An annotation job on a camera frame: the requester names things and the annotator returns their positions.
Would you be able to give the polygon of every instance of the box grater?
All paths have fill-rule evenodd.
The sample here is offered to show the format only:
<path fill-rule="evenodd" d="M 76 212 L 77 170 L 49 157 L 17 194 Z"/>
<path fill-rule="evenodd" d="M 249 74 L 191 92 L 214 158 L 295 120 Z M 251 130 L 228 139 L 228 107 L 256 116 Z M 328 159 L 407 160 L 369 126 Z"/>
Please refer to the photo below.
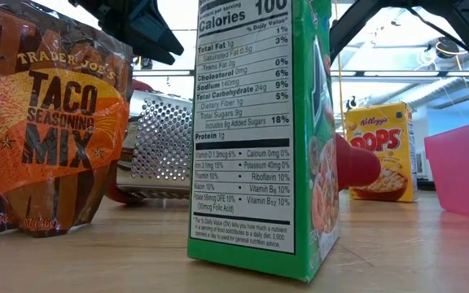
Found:
<path fill-rule="evenodd" d="M 117 164 L 116 188 L 135 199 L 188 199 L 190 99 L 135 90 Z"/>

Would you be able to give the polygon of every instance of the pink plastic container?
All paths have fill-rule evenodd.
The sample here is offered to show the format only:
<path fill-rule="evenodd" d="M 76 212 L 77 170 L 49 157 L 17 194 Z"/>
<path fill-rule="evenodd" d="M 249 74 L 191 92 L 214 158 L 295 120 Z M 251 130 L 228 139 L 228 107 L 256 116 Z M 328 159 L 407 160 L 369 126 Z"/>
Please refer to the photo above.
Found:
<path fill-rule="evenodd" d="M 469 216 L 469 125 L 424 139 L 443 209 Z"/>

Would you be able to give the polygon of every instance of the wooden table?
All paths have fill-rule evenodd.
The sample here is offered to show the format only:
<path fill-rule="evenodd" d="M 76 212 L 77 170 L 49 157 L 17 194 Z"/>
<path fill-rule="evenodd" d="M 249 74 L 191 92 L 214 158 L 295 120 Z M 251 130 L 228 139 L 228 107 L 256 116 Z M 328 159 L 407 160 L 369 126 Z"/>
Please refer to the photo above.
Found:
<path fill-rule="evenodd" d="M 0 292 L 469 293 L 469 218 L 418 203 L 343 201 L 343 235 L 311 284 L 186 258 L 186 203 L 103 201 L 92 225 L 0 234 Z"/>

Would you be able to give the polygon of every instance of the trader joe's taco seasoning mix bag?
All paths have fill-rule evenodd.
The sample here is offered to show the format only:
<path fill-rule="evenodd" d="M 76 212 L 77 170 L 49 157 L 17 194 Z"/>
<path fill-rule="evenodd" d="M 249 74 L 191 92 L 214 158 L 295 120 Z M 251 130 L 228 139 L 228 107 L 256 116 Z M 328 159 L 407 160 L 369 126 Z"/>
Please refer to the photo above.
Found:
<path fill-rule="evenodd" d="M 131 58 L 94 28 L 0 0 L 0 232 L 92 220 L 121 152 Z"/>

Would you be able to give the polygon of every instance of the green cereal box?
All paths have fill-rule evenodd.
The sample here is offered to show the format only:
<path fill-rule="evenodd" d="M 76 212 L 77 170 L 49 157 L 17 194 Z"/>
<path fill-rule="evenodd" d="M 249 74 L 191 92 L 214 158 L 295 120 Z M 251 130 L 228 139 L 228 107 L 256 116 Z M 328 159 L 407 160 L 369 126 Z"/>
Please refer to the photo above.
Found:
<path fill-rule="evenodd" d="M 329 0 L 200 0 L 188 256 L 303 281 L 340 236 Z"/>

